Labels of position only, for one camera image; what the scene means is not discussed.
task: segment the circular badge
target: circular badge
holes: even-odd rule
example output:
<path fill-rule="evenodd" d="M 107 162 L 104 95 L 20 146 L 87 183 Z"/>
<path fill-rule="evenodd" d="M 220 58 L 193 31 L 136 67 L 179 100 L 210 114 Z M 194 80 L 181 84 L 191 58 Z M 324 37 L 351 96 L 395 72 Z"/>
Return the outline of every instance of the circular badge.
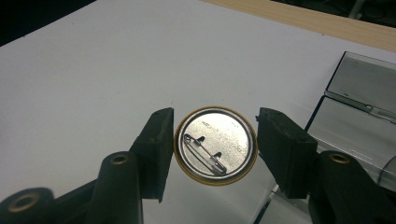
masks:
<path fill-rule="evenodd" d="M 257 158 L 256 135 L 231 109 L 210 106 L 190 113 L 175 134 L 182 170 L 207 185 L 223 186 L 245 176 Z"/>

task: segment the metal ring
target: metal ring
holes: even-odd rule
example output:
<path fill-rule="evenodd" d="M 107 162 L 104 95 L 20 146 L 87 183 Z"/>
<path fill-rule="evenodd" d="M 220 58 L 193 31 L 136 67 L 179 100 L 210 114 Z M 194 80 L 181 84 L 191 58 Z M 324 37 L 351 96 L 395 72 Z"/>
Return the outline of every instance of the metal ring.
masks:
<path fill-rule="evenodd" d="M 23 194 L 9 204 L 8 211 L 12 213 L 24 211 L 35 205 L 39 199 L 40 195 L 36 192 Z"/>
<path fill-rule="evenodd" d="M 333 153 L 329 155 L 332 161 L 341 163 L 341 164 L 348 164 L 350 163 L 350 159 L 342 154 Z"/>
<path fill-rule="evenodd" d="M 111 159 L 111 163 L 115 164 L 115 165 L 120 165 L 123 164 L 125 162 L 127 162 L 129 160 L 128 156 L 125 155 L 115 155 L 112 159 Z"/>

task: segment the table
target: table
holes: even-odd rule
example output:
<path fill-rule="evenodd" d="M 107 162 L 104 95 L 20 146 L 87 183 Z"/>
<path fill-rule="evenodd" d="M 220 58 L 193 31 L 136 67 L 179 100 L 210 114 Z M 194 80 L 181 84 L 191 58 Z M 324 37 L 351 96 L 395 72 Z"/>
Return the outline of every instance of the table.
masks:
<path fill-rule="evenodd" d="M 0 48 L 0 199 L 55 197 L 128 150 L 149 115 L 223 105 L 255 121 L 261 106 L 308 122 L 344 51 L 396 53 L 197 0 L 96 1 Z M 252 223 L 275 184 L 257 159 L 242 180 L 209 187 L 172 160 L 146 223 Z"/>

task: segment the metal pin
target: metal pin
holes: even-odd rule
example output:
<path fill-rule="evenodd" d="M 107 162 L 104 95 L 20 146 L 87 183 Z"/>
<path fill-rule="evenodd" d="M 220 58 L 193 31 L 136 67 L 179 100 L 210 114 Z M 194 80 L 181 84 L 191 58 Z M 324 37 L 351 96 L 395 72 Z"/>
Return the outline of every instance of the metal pin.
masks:
<path fill-rule="evenodd" d="M 195 156 L 199 156 L 202 160 L 199 161 L 206 166 L 215 175 L 225 175 L 227 168 L 221 162 L 219 158 L 221 157 L 221 152 L 216 153 L 215 156 L 210 154 L 210 152 L 202 145 L 205 138 L 202 136 L 198 139 L 193 138 L 189 134 L 184 134 L 184 143 L 186 144 L 189 151 Z"/>

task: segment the black clamp jaw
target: black clamp jaw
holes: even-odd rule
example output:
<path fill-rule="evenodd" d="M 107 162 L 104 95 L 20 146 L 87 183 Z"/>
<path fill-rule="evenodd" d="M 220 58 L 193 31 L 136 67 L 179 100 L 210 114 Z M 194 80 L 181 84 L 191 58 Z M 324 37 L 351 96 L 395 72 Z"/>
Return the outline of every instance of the black clamp jaw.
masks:
<path fill-rule="evenodd" d="M 142 199 L 163 199 L 173 155 L 174 109 L 151 115 L 129 151 L 107 156 L 96 180 L 54 199 L 25 189 L 0 203 L 0 224 L 143 223 Z"/>
<path fill-rule="evenodd" d="M 261 108 L 260 155 L 290 199 L 305 199 L 314 224 L 396 223 L 396 206 L 351 156 L 317 153 L 318 142 L 281 112 Z"/>

